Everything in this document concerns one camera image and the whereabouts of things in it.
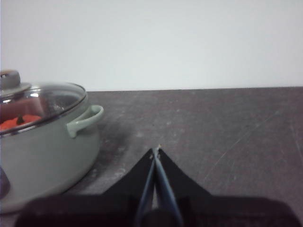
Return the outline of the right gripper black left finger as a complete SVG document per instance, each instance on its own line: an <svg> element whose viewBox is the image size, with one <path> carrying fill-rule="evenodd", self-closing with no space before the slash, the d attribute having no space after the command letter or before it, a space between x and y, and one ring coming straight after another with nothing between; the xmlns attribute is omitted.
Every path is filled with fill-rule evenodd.
<svg viewBox="0 0 303 227"><path fill-rule="evenodd" d="M150 179L153 151L101 194L39 198L21 211L17 227L132 227Z"/></svg>

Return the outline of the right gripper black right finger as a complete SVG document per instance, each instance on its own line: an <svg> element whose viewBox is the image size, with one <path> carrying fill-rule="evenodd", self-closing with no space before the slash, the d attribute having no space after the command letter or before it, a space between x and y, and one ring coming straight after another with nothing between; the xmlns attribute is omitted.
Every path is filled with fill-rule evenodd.
<svg viewBox="0 0 303 227"><path fill-rule="evenodd" d="M155 162L163 203L185 227L296 227L284 202L264 197L213 195L187 176L161 149Z"/></svg>

